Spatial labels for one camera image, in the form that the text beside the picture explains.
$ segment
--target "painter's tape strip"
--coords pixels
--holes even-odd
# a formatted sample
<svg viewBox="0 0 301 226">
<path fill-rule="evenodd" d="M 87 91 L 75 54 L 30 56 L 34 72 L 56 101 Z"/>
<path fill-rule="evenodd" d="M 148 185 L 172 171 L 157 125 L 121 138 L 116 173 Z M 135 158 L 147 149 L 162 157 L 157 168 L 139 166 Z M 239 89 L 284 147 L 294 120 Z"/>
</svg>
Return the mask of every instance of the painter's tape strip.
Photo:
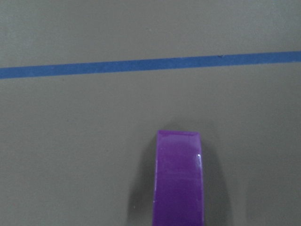
<svg viewBox="0 0 301 226">
<path fill-rule="evenodd" d="M 301 62 L 301 51 L 0 68 L 0 79 Z"/>
</svg>

